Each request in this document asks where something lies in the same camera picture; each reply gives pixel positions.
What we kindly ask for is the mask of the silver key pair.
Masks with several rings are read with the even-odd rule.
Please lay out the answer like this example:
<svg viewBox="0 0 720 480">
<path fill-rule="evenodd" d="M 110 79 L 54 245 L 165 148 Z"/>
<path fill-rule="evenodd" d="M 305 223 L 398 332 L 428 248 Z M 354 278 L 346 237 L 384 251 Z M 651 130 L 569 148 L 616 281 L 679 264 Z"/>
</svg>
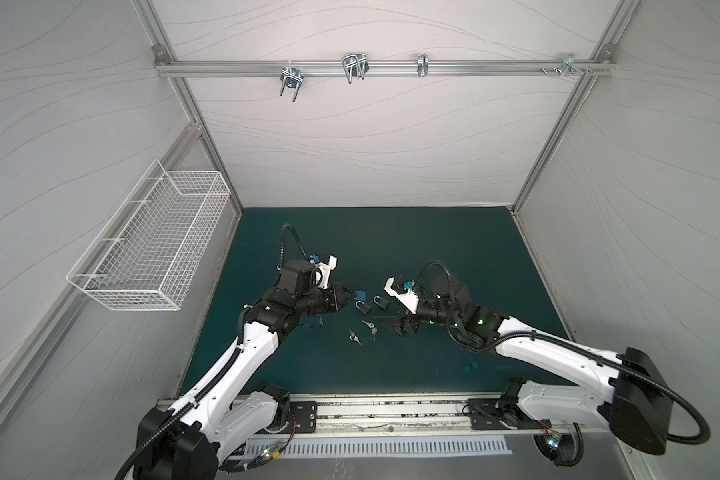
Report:
<svg viewBox="0 0 720 480">
<path fill-rule="evenodd" d="M 376 328 L 375 324 L 372 323 L 372 322 L 368 322 L 368 321 L 363 321 L 363 324 L 366 325 L 367 328 L 369 329 L 370 339 L 371 339 L 372 341 L 375 341 L 375 340 L 376 340 L 376 336 L 377 336 L 377 332 L 378 332 L 378 329 Z"/>
</svg>

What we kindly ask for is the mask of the black padlock with keys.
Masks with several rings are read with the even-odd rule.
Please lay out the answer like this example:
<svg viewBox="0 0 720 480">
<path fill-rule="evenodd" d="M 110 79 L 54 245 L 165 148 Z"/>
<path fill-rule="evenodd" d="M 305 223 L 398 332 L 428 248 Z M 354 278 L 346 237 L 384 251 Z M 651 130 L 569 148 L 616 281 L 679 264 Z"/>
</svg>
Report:
<svg viewBox="0 0 720 480">
<path fill-rule="evenodd" d="M 362 300 L 357 300 L 357 301 L 355 302 L 355 308 L 356 308 L 362 315 L 367 315 L 367 314 L 370 312 L 370 310 L 371 310 L 371 306 L 370 306 L 368 303 L 366 303 L 365 301 L 362 301 Z"/>
</svg>

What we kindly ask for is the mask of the black padlock shackle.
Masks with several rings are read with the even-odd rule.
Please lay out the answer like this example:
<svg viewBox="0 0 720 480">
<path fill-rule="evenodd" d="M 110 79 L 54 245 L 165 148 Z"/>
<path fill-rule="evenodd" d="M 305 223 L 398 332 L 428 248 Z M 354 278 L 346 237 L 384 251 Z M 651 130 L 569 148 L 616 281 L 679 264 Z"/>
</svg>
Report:
<svg viewBox="0 0 720 480">
<path fill-rule="evenodd" d="M 377 305 L 380 309 L 386 310 L 389 306 L 390 301 L 385 298 L 382 298 L 379 295 L 376 295 L 373 297 L 373 303 L 375 305 Z"/>
</svg>

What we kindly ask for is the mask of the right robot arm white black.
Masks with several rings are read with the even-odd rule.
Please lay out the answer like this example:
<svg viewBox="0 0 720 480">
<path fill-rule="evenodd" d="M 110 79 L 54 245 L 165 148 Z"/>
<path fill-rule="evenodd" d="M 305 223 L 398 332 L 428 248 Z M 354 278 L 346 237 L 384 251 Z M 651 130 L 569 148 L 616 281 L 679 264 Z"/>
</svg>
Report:
<svg viewBox="0 0 720 480">
<path fill-rule="evenodd" d="M 622 353 L 588 347 L 538 330 L 476 303 L 468 287 L 440 261 L 418 277 L 386 280 L 385 293 L 402 307 L 397 330 L 441 326 L 457 346 L 519 360 L 567 380 L 565 386 L 519 380 L 509 385 L 492 416 L 502 422 L 560 420 L 609 430 L 622 443 L 662 455 L 668 443 L 703 445 L 711 427 L 701 412 L 667 385 L 652 358 L 629 347 Z"/>
</svg>

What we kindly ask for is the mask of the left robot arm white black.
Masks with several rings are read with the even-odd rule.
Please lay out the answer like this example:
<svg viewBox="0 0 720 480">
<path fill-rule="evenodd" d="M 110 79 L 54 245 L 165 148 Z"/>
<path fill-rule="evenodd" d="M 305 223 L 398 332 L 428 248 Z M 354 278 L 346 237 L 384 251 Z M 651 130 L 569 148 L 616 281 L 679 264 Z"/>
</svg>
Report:
<svg viewBox="0 0 720 480">
<path fill-rule="evenodd" d="M 154 407 L 142 418 L 136 447 L 116 478 L 213 479 L 257 432 L 294 429 L 290 396 L 279 387 L 255 391 L 239 406 L 233 402 L 302 318 L 338 312 L 354 301 L 354 290 L 331 282 L 336 265 L 327 254 L 281 258 L 274 283 L 240 312 L 230 347 L 168 409 Z"/>
</svg>

